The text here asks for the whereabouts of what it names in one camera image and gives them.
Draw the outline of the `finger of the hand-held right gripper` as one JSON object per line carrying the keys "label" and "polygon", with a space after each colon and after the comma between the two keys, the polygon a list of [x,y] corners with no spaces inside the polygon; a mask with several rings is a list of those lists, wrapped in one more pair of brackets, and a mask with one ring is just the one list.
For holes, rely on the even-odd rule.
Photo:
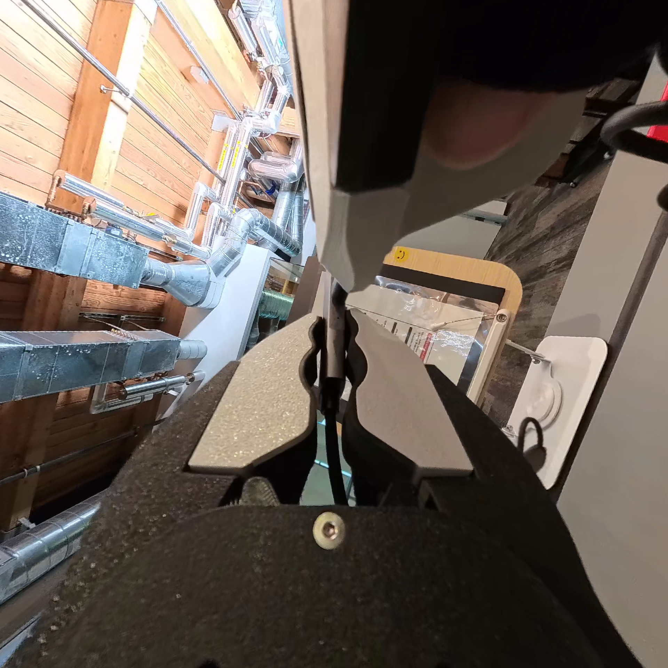
{"label": "finger of the hand-held right gripper", "polygon": [[439,221],[420,150],[438,72],[438,1],[285,1],[322,265],[366,288],[398,240]]}
{"label": "finger of the hand-held right gripper", "polygon": [[475,168],[447,168],[426,148],[420,148],[413,178],[405,187],[410,199],[404,214],[404,234],[412,234],[535,182],[566,147],[581,119],[586,96],[587,89],[558,95],[517,143]]}

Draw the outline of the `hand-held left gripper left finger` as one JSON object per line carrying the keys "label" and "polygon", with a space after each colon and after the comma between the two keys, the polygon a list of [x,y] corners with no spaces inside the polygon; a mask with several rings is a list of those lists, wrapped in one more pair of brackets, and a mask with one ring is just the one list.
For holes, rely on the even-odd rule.
{"label": "hand-held left gripper left finger", "polygon": [[190,456],[191,471],[249,474],[311,434],[323,325],[305,315],[245,354]]}

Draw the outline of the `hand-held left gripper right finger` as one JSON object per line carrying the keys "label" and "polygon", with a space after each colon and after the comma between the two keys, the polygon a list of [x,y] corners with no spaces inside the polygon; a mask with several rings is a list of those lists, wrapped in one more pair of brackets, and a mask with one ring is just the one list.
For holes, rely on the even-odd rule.
{"label": "hand-held left gripper right finger", "polygon": [[469,476],[473,465],[421,359],[358,309],[346,312],[345,458],[372,485]]}

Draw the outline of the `person's right hand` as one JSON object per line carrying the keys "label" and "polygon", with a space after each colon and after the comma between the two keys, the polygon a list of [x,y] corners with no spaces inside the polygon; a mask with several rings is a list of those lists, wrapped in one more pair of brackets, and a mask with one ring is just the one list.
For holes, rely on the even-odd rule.
{"label": "person's right hand", "polygon": [[425,114],[423,151],[446,168],[479,167],[522,140],[557,97],[464,80],[442,81]]}

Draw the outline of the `wooden sign board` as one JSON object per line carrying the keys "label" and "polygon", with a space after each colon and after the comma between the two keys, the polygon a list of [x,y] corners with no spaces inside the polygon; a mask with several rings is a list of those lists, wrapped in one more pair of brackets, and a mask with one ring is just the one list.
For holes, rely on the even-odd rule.
{"label": "wooden sign board", "polygon": [[[472,298],[483,302],[485,305],[496,307],[496,313],[500,309],[507,309],[512,313],[511,324],[507,332],[508,336],[522,300],[522,285],[513,270],[503,264],[491,261],[405,247],[410,249],[408,262],[393,264],[391,257],[393,251],[391,251],[385,258],[376,278],[398,280],[402,283]],[[482,347],[489,329],[490,324],[482,325],[476,337],[477,340],[483,339]],[[467,395],[468,387],[478,366],[481,352],[482,350],[469,356],[464,370],[457,380],[445,375],[465,395]],[[484,397],[500,355],[496,359],[489,380],[484,384],[482,404],[478,405],[473,401],[479,407],[484,403]]]}

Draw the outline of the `laminated instruction sheet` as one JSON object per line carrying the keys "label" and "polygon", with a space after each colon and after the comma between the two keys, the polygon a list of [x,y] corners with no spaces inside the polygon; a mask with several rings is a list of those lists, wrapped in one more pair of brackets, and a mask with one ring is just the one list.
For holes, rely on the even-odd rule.
{"label": "laminated instruction sheet", "polygon": [[401,339],[425,364],[457,380],[469,356],[479,353],[482,325],[491,323],[496,307],[398,280],[377,277],[374,285],[352,293],[356,308]]}

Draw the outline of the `bundle of silver insulated pipes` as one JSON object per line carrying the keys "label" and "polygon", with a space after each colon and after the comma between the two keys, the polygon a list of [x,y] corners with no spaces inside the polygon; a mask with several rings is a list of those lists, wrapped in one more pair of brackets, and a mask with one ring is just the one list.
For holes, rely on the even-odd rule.
{"label": "bundle of silver insulated pipes", "polygon": [[[208,258],[219,235],[265,237],[288,259],[301,227],[263,216],[271,185],[298,182],[301,148],[281,135],[293,75],[279,1],[97,1],[86,47],[224,179],[221,184],[82,59],[54,184],[82,213]],[[245,190],[263,198],[259,211]]]}

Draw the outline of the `white sign stand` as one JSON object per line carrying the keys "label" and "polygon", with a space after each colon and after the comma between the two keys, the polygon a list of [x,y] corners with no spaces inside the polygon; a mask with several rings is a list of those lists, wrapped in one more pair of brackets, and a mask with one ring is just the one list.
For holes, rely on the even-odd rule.
{"label": "white sign stand", "polygon": [[535,424],[540,425],[542,453],[534,457],[534,469],[542,485],[550,490],[561,473],[606,362],[608,348],[604,340],[596,337],[550,336],[533,351],[508,339],[511,316],[507,309],[492,315],[467,396],[482,404],[484,384],[490,378],[502,345],[513,347],[530,358],[526,377],[502,430],[518,445],[522,423],[532,419],[526,424],[526,451],[529,452],[539,444]]}

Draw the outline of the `thin metal conduit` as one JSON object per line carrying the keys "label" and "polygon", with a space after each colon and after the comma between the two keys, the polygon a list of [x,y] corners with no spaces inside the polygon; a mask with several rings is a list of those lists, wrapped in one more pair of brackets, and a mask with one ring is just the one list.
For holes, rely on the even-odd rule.
{"label": "thin metal conduit", "polygon": [[121,96],[129,100],[141,113],[143,113],[149,120],[151,120],[159,129],[175,141],[192,159],[199,163],[208,173],[212,174],[214,179],[224,183],[221,175],[205,161],[205,159],[194,151],[175,131],[164,123],[155,113],[149,108],[141,99],[130,92],[129,88],[121,83],[105,65],[100,62],[86,47],[82,46],[79,41],[74,38],[68,31],[52,19],[48,14],[40,9],[34,1],[21,1],[38,19],[40,19],[49,29],[51,29],[61,40],[70,46],[76,53],[78,53],[85,62],[90,64],[104,79],[113,85],[113,89]]}

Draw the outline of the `rectangular metal air duct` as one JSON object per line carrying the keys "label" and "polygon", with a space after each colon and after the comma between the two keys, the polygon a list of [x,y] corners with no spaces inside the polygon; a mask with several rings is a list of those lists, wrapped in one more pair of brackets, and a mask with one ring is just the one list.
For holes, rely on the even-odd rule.
{"label": "rectangular metal air duct", "polygon": [[159,287],[188,307],[218,306],[225,279],[202,261],[164,263],[148,249],[1,193],[1,262],[75,278]]}
{"label": "rectangular metal air duct", "polygon": [[149,377],[207,351],[159,330],[2,331],[1,403]]}

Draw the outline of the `round metal air duct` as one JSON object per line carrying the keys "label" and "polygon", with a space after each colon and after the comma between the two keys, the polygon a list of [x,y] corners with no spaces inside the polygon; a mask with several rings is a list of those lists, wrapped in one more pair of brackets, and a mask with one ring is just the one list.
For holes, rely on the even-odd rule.
{"label": "round metal air duct", "polygon": [[80,549],[103,498],[100,492],[1,544],[1,604]]}

